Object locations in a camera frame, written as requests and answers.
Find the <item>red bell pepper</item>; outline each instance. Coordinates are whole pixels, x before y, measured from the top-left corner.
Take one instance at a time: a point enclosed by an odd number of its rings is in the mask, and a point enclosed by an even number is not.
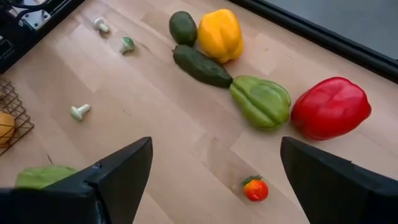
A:
[[[323,80],[294,104],[292,122],[304,136],[326,140],[358,127],[371,114],[365,92],[342,77]]]

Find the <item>small orange tomato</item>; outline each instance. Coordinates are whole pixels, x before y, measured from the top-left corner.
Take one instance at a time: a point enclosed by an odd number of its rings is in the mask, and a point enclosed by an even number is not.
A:
[[[268,197],[268,186],[260,175],[250,176],[242,182],[243,192],[253,202],[260,202]]]

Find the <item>black frame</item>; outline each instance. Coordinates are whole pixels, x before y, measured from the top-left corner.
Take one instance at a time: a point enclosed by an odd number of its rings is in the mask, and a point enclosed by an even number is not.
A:
[[[0,74],[14,65],[22,58],[34,45],[42,40],[54,27],[61,23],[71,12],[73,12],[84,0],[49,0],[46,10],[51,18],[39,29],[28,33],[28,36],[21,44],[13,46],[3,56],[0,57]]]
[[[262,0],[229,0],[257,15],[295,32],[378,75],[398,83],[398,60],[394,60],[328,29]]]

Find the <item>wooden surface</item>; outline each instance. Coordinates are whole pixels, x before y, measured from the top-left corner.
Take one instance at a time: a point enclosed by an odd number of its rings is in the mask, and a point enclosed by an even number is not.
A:
[[[311,144],[398,179],[398,85],[227,1],[86,0],[5,74],[35,128],[0,157],[0,185],[48,157],[82,169],[152,136],[152,172],[134,223],[308,223],[279,157],[282,136],[302,137],[289,123],[271,134],[253,130],[229,91],[198,83],[172,60],[169,17],[184,10],[198,23],[222,7],[244,34],[242,57],[226,65],[233,77],[273,80],[293,102],[325,78],[349,78],[368,93],[371,117],[345,136]],[[91,28],[97,17],[110,35]],[[137,47],[123,57],[125,35]],[[69,108],[86,103],[92,110],[84,122],[72,120]],[[262,203],[241,193],[253,174],[270,187]]]

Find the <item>bell pepper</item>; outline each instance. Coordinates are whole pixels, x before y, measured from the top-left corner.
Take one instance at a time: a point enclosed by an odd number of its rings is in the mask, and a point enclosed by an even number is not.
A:
[[[272,81],[240,76],[229,90],[243,115],[257,128],[275,129],[289,119],[289,93]]]
[[[250,176],[242,182],[245,196],[253,202],[260,202],[268,197],[268,186],[262,177]]]
[[[238,58],[243,51],[239,22],[228,9],[205,14],[198,28],[198,40],[207,56],[219,63]]]
[[[352,131],[371,110],[359,86],[333,77],[316,84],[295,102],[292,122],[309,139],[326,140]]]

